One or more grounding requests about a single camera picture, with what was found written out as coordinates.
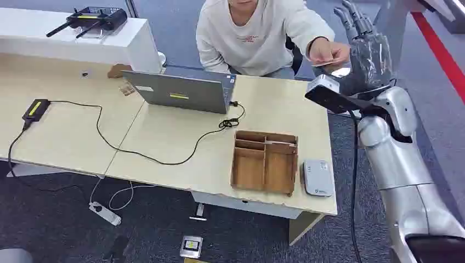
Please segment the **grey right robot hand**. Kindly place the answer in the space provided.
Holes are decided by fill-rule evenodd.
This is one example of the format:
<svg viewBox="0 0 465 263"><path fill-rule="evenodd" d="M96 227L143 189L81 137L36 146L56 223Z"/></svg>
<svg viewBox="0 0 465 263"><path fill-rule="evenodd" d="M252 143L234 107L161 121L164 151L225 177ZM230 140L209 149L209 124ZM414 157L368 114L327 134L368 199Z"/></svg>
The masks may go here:
<svg viewBox="0 0 465 263"><path fill-rule="evenodd" d="M393 70L387 37L352 1L342 1L342 7L333 12L340 18L350 45L351 72L338 80L340 93L352 96L389 86Z"/></svg>

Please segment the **person's left hand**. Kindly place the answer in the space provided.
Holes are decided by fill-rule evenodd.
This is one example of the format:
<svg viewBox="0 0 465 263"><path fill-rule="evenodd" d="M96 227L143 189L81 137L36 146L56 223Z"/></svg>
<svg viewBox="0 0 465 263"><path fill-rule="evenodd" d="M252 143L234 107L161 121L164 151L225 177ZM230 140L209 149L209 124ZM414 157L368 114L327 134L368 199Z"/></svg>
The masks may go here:
<svg viewBox="0 0 465 263"><path fill-rule="evenodd" d="M310 43L308 58L315 67L339 66L349 60L350 47L344 43L319 37Z"/></svg>

